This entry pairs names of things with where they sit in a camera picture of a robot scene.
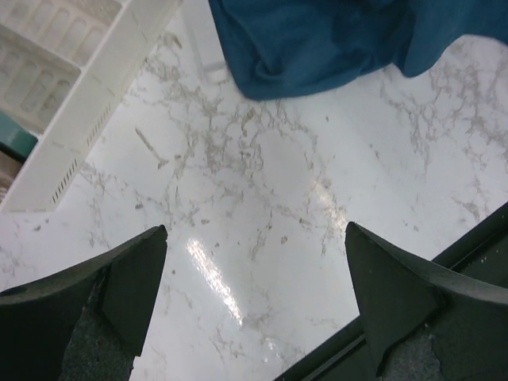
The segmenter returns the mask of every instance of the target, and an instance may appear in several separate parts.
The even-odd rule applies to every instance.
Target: white tray
[[[179,0],[0,0],[0,110],[39,137],[1,211],[54,210]]]

